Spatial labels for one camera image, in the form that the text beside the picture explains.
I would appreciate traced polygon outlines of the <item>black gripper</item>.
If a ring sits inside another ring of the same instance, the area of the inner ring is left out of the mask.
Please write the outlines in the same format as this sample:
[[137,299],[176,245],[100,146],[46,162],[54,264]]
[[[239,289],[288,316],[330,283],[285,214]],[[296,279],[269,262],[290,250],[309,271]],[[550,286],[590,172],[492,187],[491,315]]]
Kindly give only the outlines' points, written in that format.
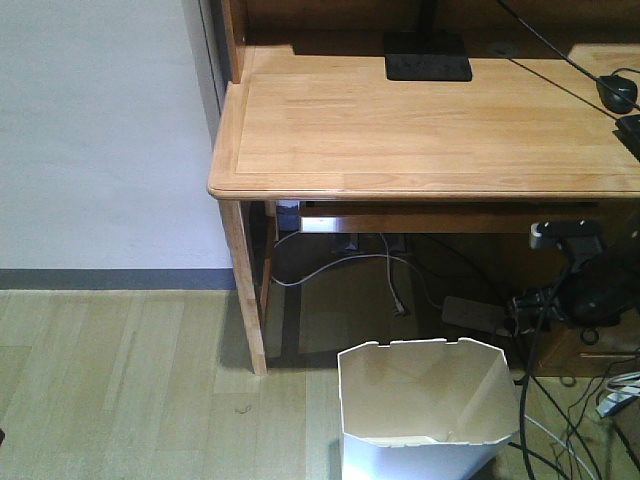
[[552,322],[584,329],[617,326],[625,312],[625,269],[594,262],[578,272],[566,269],[555,283],[512,298],[507,312],[514,320],[527,319],[543,329]]

